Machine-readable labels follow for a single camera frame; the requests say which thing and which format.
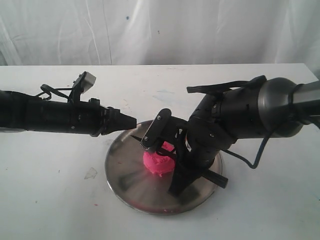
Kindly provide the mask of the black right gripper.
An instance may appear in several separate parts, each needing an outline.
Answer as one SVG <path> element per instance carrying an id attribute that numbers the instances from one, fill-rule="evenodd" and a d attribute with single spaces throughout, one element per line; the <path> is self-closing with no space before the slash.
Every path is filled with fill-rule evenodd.
<path id="1" fill-rule="evenodd" d="M 182 132 L 174 143 L 177 158 L 168 193 L 178 197 L 212 166 L 219 151 L 228 150 L 237 139 L 214 121 L 180 119 L 175 125 Z"/>

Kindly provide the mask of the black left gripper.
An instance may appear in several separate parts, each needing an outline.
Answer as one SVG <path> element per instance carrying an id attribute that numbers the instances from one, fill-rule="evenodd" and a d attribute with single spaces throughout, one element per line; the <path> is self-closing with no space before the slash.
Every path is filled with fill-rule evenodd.
<path id="1" fill-rule="evenodd" d="M 96 98 L 71 104 L 70 133 L 92 137 L 137 127 L 137 119 L 113 107 L 104 107 Z"/>

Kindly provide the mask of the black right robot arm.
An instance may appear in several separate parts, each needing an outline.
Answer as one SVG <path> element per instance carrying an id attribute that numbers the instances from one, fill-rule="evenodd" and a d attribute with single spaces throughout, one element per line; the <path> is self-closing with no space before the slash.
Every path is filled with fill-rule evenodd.
<path id="1" fill-rule="evenodd" d="M 249 81 L 189 86 L 204 95 L 183 127 L 176 144 L 177 160 L 169 193 L 179 196 L 198 178 L 221 188 L 228 180 L 210 171 L 218 152 L 230 152 L 241 139 L 262 142 L 251 169 L 257 168 L 271 138 L 289 138 L 304 125 L 320 124 L 320 83 L 296 84 L 283 77 L 261 75 Z"/>

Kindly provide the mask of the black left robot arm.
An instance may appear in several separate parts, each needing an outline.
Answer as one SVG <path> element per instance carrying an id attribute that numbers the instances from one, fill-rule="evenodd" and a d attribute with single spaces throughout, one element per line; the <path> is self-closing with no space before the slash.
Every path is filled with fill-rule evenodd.
<path id="1" fill-rule="evenodd" d="M 137 120 L 98 99 L 76 103 L 44 100 L 15 91 L 0 92 L 2 132 L 85 134 L 92 137 L 134 129 Z"/>

